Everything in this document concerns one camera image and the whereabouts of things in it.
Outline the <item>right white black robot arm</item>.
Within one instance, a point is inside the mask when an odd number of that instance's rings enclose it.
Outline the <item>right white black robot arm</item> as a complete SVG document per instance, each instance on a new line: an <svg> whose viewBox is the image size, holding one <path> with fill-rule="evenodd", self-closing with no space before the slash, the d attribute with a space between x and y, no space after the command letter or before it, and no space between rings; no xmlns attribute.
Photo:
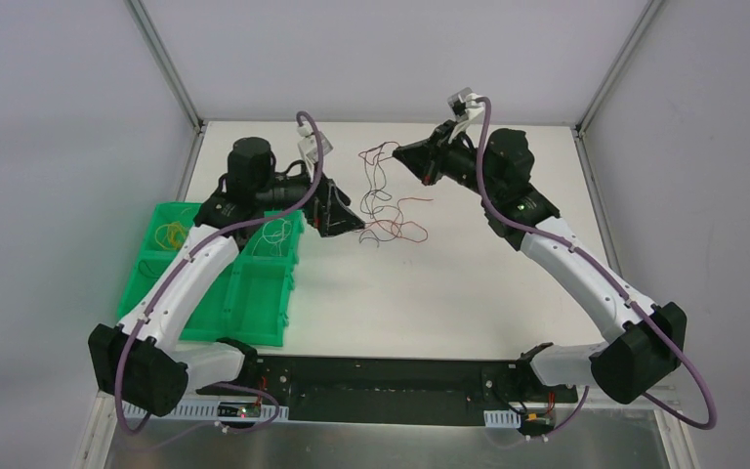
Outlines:
<svg viewBox="0 0 750 469"><path fill-rule="evenodd" d="M559 209L530 182L534 155L525 132L490 133L483 180L493 206L517 228L491 213L489 227L535 262L581 306L602 342L582 346L540 344L521 355L517 391L537 401L554 386L597 386L612 400L629 404L680 366L669 343L685 343L687 317L675 303L661 305L602 266L579 242Z"/></svg>

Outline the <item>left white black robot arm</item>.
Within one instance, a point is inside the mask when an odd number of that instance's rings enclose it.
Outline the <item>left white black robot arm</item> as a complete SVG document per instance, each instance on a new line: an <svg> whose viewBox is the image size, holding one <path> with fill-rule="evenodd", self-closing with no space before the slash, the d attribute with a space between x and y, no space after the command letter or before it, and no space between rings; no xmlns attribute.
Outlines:
<svg viewBox="0 0 750 469"><path fill-rule="evenodd" d="M302 211L322 237L363 226L349 197L321 165L331 144L310 133L300 157L276 169L271 144L240 138L227 157L227 171L201 204L184 244L144 297L115 325L98 324L88 338L101 391L152 416L172 411L188 391L224 383L234 394L251 393L259 369L234 339L178 352L177 343L209 288L236 259L250 237L273 215Z"/></svg>

